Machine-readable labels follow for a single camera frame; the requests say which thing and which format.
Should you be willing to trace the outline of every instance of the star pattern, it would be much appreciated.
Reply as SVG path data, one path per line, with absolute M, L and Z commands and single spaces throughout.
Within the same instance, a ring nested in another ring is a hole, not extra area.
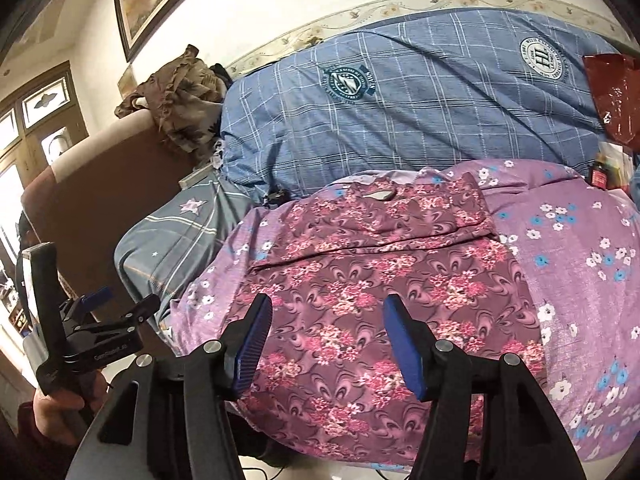
M 180 204 L 180 213 L 199 213 L 199 208 L 203 204 L 206 204 L 206 200 L 196 200 L 194 198 L 190 198 L 187 200 L 185 204 Z

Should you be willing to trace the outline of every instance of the maroon sleeve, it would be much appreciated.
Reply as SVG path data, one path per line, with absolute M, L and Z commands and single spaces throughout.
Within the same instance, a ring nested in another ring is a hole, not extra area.
M 64 480 L 76 448 L 49 440 L 36 427 L 33 403 L 18 409 L 18 444 L 46 480 Z

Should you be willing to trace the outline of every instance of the cable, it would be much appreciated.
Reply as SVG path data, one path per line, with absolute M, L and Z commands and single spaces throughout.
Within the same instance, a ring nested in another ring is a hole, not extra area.
M 260 471 L 263 475 L 264 475 L 264 480 L 275 480 L 278 475 L 280 473 L 282 473 L 284 471 L 284 466 L 280 468 L 280 471 L 278 471 L 274 476 L 272 476 L 271 478 L 269 478 L 267 476 L 267 472 L 262 469 L 261 467 L 243 467 L 242 471 Z

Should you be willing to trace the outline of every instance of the blue gripper pad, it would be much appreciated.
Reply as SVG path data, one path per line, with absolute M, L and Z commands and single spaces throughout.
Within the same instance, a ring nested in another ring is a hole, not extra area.
M 255 369 L 262 355 L 264 343 L 267 341 L 272 318 L 271 299 L 266 294 L 257 294 L 246 315 L 240 321 L 244 324 L 242 327 L 244 338 L 235 352 L 234 378 L 231 386 L 238 397 L 254 382 Z
M 422 356 L 413 342 L 408 323 L 415 322 L 406 310 L 397 294 L 386 297 L 382 307 L 385 330 L 388 335 L 394 357 L 400 367 L 404 384 L 418 400 L 423 400 L 427 393 L 424 380 Z

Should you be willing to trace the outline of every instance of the person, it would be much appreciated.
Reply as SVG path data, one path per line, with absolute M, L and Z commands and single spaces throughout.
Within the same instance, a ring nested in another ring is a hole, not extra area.
M 94 396 L 90 407 L 94 413 L 104 404 L 107 382 L 96 372 Z M 84 407 L 82 397 L 58 390 L 46 396 L 38 388 L 33 401 L 18 409 L 18 434 L 11 431 L 0 416 L 0 470 L 12 480 L 63 480 L 71 464 L 79 439 L 65 423 L 64 412 Z

